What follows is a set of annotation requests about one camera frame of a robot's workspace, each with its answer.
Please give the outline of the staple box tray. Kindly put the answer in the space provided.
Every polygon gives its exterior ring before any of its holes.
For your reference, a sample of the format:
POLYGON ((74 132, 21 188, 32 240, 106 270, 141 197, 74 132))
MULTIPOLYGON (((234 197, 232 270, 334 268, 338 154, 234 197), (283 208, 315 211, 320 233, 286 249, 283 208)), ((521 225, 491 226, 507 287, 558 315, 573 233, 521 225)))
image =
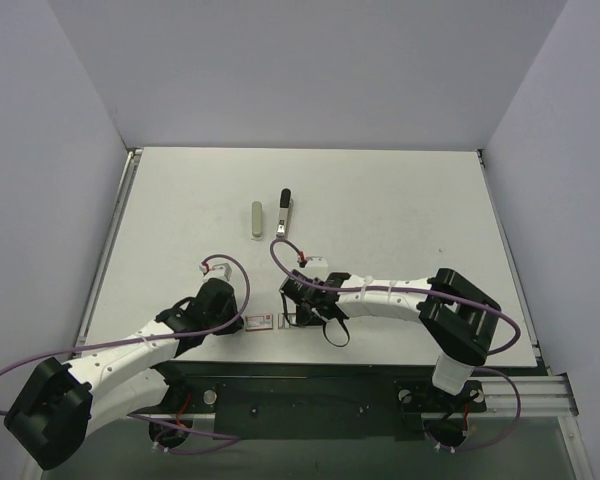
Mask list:
POLYGON ((284 313, 280 313, 278 315, 277 328, 279 330, 296 328, 297 326, 298 326, 298 324, 296 322, 295 314, 289 313, 289 314, 285 315, 284 313))

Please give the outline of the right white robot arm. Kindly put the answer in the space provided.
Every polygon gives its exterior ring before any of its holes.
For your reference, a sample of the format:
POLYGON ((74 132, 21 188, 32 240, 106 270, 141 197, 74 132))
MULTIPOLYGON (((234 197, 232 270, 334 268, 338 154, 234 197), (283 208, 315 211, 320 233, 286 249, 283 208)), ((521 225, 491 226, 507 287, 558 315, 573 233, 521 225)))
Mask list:
POLYGON ((294 270, 280 293, 300 316, 340 326, 372 317, 417 322, 441 349, 427 383, 429 402, 448 409, 463 395, 465 383, 485 364, 495 335, 500 307, 458 272, 441 268, 429 278, 378 280, 345 272, 310 279, 294 270))

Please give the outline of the beige stapler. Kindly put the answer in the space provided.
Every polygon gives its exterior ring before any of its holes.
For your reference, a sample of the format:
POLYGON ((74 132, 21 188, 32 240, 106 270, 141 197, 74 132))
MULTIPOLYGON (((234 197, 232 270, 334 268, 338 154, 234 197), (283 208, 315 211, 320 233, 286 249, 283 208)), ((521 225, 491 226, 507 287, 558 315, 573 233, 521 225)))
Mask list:
POLYGON ((251 237, 259 240, 263 236, 263 206, 260 201, 251 204, 251 237))

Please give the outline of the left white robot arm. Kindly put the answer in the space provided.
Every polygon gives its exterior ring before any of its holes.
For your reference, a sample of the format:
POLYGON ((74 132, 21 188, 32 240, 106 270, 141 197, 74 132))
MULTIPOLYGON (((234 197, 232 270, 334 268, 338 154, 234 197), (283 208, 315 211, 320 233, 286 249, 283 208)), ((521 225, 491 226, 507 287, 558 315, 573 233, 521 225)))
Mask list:
POLYGON ((184 384, 163 377, 158 365, 199 346, 209 334, 232 334, 246 305, 225 280, 205 281, 194 297, 160 312, 123 340, 59 362, 50 357, 32 371, 4 419, 7 430, 43 471, 67 461, 95 431, 139 409, 172 412, 184 384))

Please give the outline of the red white staple box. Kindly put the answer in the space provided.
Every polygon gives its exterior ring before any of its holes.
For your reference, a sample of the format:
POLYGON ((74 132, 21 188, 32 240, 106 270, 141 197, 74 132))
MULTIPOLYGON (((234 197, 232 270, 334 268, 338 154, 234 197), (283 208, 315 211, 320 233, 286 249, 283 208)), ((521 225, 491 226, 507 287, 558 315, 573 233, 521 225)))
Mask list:
POLYGON ((251 315, 245 317, 245 330, 248 332, 267 331, 274 328, 271 314, 251 315))

